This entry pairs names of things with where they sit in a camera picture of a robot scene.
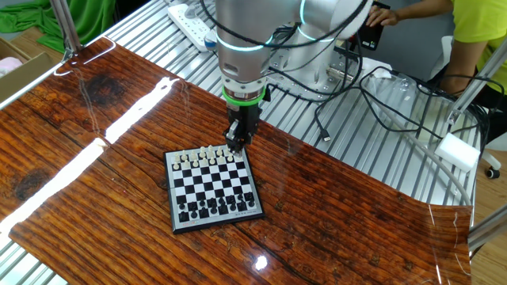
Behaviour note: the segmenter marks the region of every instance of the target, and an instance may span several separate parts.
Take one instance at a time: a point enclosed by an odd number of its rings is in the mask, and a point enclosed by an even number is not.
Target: green cloth
[[[67,0],[67,3],[82,44],[102,34],[113,23],[115,0]],[[62,33],[49,0],[0,9],[0,32],[20,32],[34,26],[46,34],[38,43],[64,52]]]

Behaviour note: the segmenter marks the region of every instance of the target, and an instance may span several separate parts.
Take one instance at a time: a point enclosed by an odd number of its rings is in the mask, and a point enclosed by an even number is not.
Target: wood grain
[[[2,217],[176,78],[111,47],[100,39],[0,112]],[[163,153],[223,144],[226,127],[223,101],[177,81],[11,238],[73,284],[470,284],[470,207],[418,202],[267,123],[249,147],[266,218],[173,235]]]

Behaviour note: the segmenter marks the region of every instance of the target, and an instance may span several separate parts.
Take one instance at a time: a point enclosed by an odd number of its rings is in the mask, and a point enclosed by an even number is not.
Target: chess board
[[[187,159],[192,151],[185,151]],[[181,151],[165,153],[175,234],[264,217],[246,151],[226,159],[219,159],[217,153],[218,146],[206,148],[206,156],[198,158],[199,165],[182,163]]]

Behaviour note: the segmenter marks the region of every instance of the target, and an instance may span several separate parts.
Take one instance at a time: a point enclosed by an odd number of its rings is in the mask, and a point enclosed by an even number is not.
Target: person
[[[396,11],[373,6],[367,25],[397,25],[400,21],[451,11],[456,26],[451,60],[440,76],[474,76],[484,67],[507,35],[506,0],[422,0]],[[470,83],[468,78],[442,78],[440,88],[456,96]],[[503,63],[491,79],[507,88],[507,62]],[[494,109],[498,106],[497,112],[490,117],[487,142],[507,132],[507,100],[502,99],[501,88],[494,83],[488,83],[475,98],[475,103],[485,108]]]

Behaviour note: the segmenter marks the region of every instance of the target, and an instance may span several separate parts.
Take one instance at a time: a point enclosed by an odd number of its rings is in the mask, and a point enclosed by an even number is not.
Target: cardboard box
[[[54,66],[47,53],[43,52],[31,59],[19,48],[0,38],[0,59],[6,57],[17,58],[23,65],[0,78],[0,103]]]

